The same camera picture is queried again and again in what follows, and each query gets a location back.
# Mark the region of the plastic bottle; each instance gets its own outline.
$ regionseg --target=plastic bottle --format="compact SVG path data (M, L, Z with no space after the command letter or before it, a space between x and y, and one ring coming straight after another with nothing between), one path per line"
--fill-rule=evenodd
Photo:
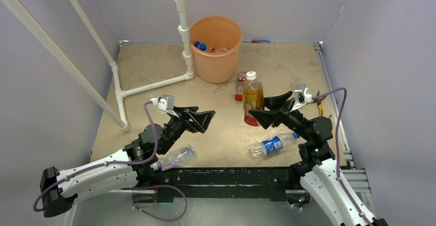
M242 88L242 102L244 105L244 121L248 125L259 126L258 121L250 113L251 109L265 109L263 86L257 80L256 72L247 72L247 81Z
M229 49L226 49L226 48L218 48L218 49L210 48L210 53L218 54L218 53L223 53L223 52L226 52L226 51L229 51Z
M171 168L179 167L183 164L186 164L194 156L194 149L190 145L187 145L168 153L166 157L161 158L159 159L159 161L153 163L151 165L151 168L153 168L153 170L155 171L166 171Z
M234 95L234 99L236 101L242 101L242 89L244 87L245 81L247 80L246 74L246 72L240 72L238 76L238 81L236 81L236 94Z
M264 157L282 149L284 146L295 144L295 140L299 137L300 136L297 133L278 134L272 139L250 145L248 147L248 152L253 158Z

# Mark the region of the bottle label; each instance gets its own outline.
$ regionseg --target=bottle label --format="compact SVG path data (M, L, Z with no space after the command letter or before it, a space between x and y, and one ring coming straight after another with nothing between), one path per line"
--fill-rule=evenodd
M265 140L262 143L265 146L267 155L283 148L283 143L277 136L270 140Z
M169 163L167 166L162 167L161 170L162 171L166 171L166 170L169 170L171 168L176 168L176 167L178 167L177 163Z
M238 77L238 82L245 82L247 80L247 74L245 72L240 72Z

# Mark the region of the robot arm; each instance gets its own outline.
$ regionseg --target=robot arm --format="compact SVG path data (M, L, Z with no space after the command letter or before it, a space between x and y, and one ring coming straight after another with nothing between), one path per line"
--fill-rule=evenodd
M284 124L307 141L298 146L302 158L299 164L306 167L300 184L320 204L333 225L387 225L383 219L374 217L342 175L327 143L333 138L331 120L306 119L297 109L311 102L312 95L305 85L299 85L295 93L296 98L291 99L291 91L265 98L265 107L270 111L251 110L250 113L264 129Z
M152 102L171 117L163 127L154 124L158 154L165 154L186 130L204 133L215 115L214 111L197 112L196 106L175 107L172 96L162 96ZM150 165L158 161L154 144L153 127L149 125L131 144L105 158L62 171L47 168L40 183L44 216L60 215L73 204L101 193L150 182L149 174L154 173Z

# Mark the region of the beige floor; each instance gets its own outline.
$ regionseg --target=beige floor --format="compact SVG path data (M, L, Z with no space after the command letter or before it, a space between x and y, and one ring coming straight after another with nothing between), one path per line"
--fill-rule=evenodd
M127 90L184 74L186 66L181 56L182 50L181 44L123 44L118 58L122 89ZM243 44L238 71L251 70L257 71L266 97L294 90L299 83L305 83L312 93L318 90L321 93L326 92L312 44ZM246 125L243 122L241 103L233 98L235 78L236 74L230 81L215 85L195 77L189 81L128 96L124 105L130 131L123 133L103 113L91 159L94 161L108 156L137 138L149 124L143 110L144 102L160 95L174 95L176 106L198 106L199 111L216 111L205 134L186 132L172 147L176 149L187 144L194 147L197 157L190 166L288 166L301 161L296 145L283 149L270 158L249 158L247 147L251 143L289 130L284 126L264 130ZM107 102L118 112L113 82ZM324 116L331 115L330 101L326 99L322 104ZM149 106L149 109L155 123L163 125L169 120L167 115L158 112L153 106ZM316 104L307 105L300 111L308 119L318 114ZM334 140L330 140L329 144L335 153Z

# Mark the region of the orange bucket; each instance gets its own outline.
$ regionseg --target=orange bucket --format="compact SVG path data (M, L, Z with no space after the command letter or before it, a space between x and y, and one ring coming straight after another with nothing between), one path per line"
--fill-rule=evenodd
M223 83L233 77L238 66L242 30L239 25L224 16L208 16L192 25L191 50L198 76L209 83ZM206 44L206 51L194 46L199 41ZM210 48L225 48L223 53L207 52Z

